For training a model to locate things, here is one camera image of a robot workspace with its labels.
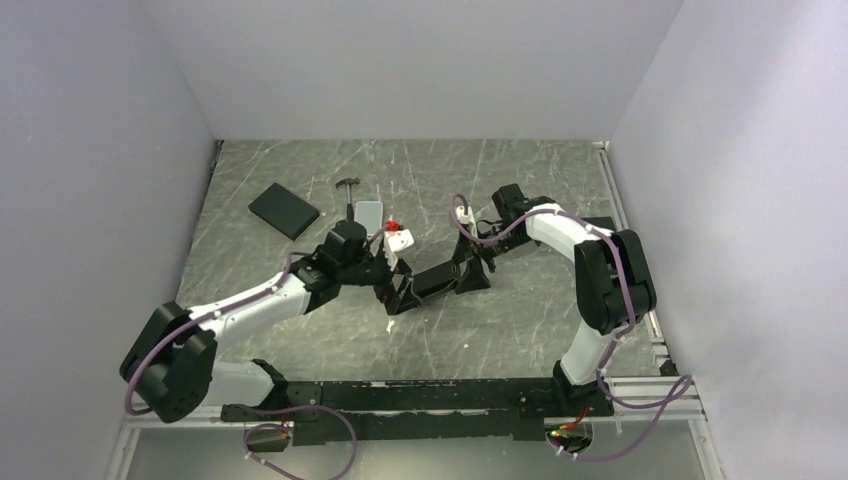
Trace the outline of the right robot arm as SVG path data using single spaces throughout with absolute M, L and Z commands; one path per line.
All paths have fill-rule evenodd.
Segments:
M 527 242 L 544 244 L 574 266 L 576 304 L 582 323 L 562 355 L 551 388 L 557 411 L 574 415 L 590 394 L 612 396 L 606 367 L 616 347 L 657 305 L 657 294 L 639 235 L 610 230 L 571 213 L 546 196 L 528 198 L 510 184 L 493 195 L 498 228 L 474 232 L 477 222 L 468 200 L 454 194 L 452 224 L 471 244 L 497 253 Z

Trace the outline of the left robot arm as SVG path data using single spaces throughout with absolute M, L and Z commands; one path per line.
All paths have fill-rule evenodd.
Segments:
M 353 221 L 334 227 L 310 254 L 295 252 L 269 280 L 228 298 L 158 306 L 119 367 L 127 414 L 179 421 L 204 406 L 245 404 L 264 420 L 287 406 L 288 382 L 270 363 L 223 361 L 221 351 L 275 324 L 307 315 L 344 286 L 371 286 L 385 305 L 398 299 L 393 277 L 415 244 L 410 230 L 386 224 L 370 235 Z

